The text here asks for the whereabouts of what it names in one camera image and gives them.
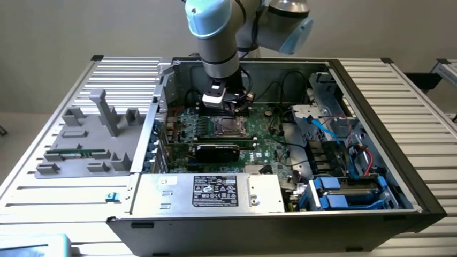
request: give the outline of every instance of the black cable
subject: black cable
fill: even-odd
[[[296,165],[299,165],[299,164],[303,164],[303,163],[308,162],[308,160],[304,160],[304,161],[298,162],[298,163],[294,163],[294,164],[286,164],[286,163],[283,162],[283,156],[284,156],[284,155],[286,155],[286,154],[282,155],[282,157],[279,158],[279,161],[280,161],[280,164],[283,164],[283,165],[287,166],[287,167],[294,167],[294,166],[296,166]]]
[[[260,96],[256,96],[256,100],[260,99],[260,98],[263,98],[263,96],[267,94],[268,90],[271,89],[271,87],[272,87],[275,84],[282,85],[280,82],[274,81],[274,82],[270,84],[270,86],[267,87],[267,89],[264,90],[264,92],[260,94]]]
[[[240,97],[240,99],[246,99],[246,97],[248,96],[251,89],[252,89],[252,77],[251,77],[251,74],[246,71],[244,67],[240,66],[240,69],[242,69],[243,73],[247,75],[248,80],[250,80],[248,89],[247,89],[244,95]]]
[[[252,22],[252,29],[251,29],[251,46],[250,46],[250,50],[248,52],[240,57],[240,59],[243,59],[256,48],[256,41],[258,41],[258,35],[259,35],[259,20],[260,20],[260,16],[262,16],[262,11],[256,11],[256,17],[255,20]]]
[[[363,155],[363,153],[366,152],[366,149],[370,146],[368,145],[360,145],[359,143],[352,143],[351,145],[348,145],[348,152],[350,152],[352,147],[360,149],[360,150],[355,150],[355,154],[352,156],[352,160],[355,161],[358,159],[358,157]]]
[[[284,145],[284,146],[298,146],[298,147],[300,147],[302,149],[307,150],[307,148],[306,148],[304,146],[298,145],[296,143],[287,143],[287,142],[278,141],[274,137],[272,137],[272,139],[275,140],[276,143],[280,143],[280,144]]]
[[[199,89],[191,88],[191,89],[186,92],[186,95],[185,95],[185,106],[186,106],[186,107],[189,107],[187,98],[189,98],[189,95],[190,95],[191,92],[198,92],[199,95],[202,95],[202,92],[199,91]]]
[[[288,110],[288,111],[286,111],[286,112],[283,113],[282,119],[280,119],[280,124],[283,124],[284,117],[286,117],[286,115],[290,114],[290,113],[292,113],[292,110]]]
[[[283,109],[279,107],[279,106],[275,106],[274,107],[274,114],[275,114],[275,110],[279,109],[280,111],[283,111]],[[272,122],[270,124],[270,127],[274,125],[274,122],[275,122],[275,118],[272,117]]]
[[[306,85],[306,95],[308,94],[308,84],[307,84],[307,83],[308,83],[308,80],[307,80],[307,78],[306,78],[306,75],[304,75],[300,71],[290,71],[290,72],[284,75],[283,81],[282,81],[282,98],[280,98],[280,100],[283,100],[284,97],[286,97],[286,94],[284,94],[284,84],[286,84],[286,79],[288,78],[288,76],[290,76],[291,74],[299,74],[299,75],[302,76],[303,82],[304,82],[304,85]]]

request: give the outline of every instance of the blue object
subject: blue object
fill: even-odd
[[[186,14],[191,33],[207,39],[223,31],[232,18],[232,0],[187,0]]]
[[[330,202],[328,202],[326,197],[320,198],[320,202],[322,202],[323,209],[328,209],[330,208]]]
[[[107,198],[106,198],[106,201],[107,202],[121,202],[121,194],[117,193],[117,192],[113,192],[107,195]]]
[[[306,43],[306,40],[310,36],[310,33],[312,31],[314,27],[314,19],[307,18],[303,20],[303,22],[299,24],[298,28],[294,30],[292,34],[284,41],[280,53],[283,54],[294,54],[298,49],[303,46]]]
[[[338,180],[338,178],[334,177],[326,177],[326,178],[319,178],[323,182],[323,187],[324,189],[340,189],[342,185],[340,185],[340,181]]]
[[[382,208],[384,205],[384,200],[379,200],[374,202],[371,205],[358,205],[358,206],[351,206],[351,210],[378,210]]]
[[[71,245],[71,240],[65,234],[11,236],[7,240],[0,240],[0,255],[2,257],[71,257]]]
[[[323,184],[322,184],[322,180],[320,179],[315,179],[315,187],[316,187],[318,190],[323,188]]]
[[[387,189],[387,181],[386,181],[386,178],[382,176],[379,176],[379,183],[380,183],[383,190],[386,190]]]
[[[298,210],[300,210],[300,208],[304,206],[306,202],[307,202],[307,192],[303,194],[303,197],[300,199]]]
[[[348,209],[348,201],[346,200],[344,195],[327,195],[326,196],[328,202],[330,202],[330,207],[332,209]]]
[[[359,173],[356,172],[356,167],[354,164],[350,165],[350,175],[354,179],[360,179],[360,176],[359,176]]]
[[[336,134],[334,133],[334,131],[330,131],[327,128],[324,128],[323,124],[316,119],[312,120],[312,123],[322,129],[322,131],[328,133],[335,138],[336,143],[340,143],[340,141],[338,140],[338,137],[336,137]]]

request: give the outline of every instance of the capacitor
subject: capacitor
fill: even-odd
[[[266,117],[271,118],[274,116],[274,112],[272,111],[266,111],[264,115],[266,115]]]

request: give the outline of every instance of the white wall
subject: white wall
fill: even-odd
[[[428,71],[436,58],[457,57],[456,0],[310,0],[310,5],[315,29],[296,56],[392,57],[407,71]],[[0,110],[53,112],[94,54],[194,51],[181,0],[3,0]]]

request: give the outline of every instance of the gray floor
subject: gray floor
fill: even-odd
[[[9,134],[0,137],[0,183],[9,176],[51,114],[0,113]]]

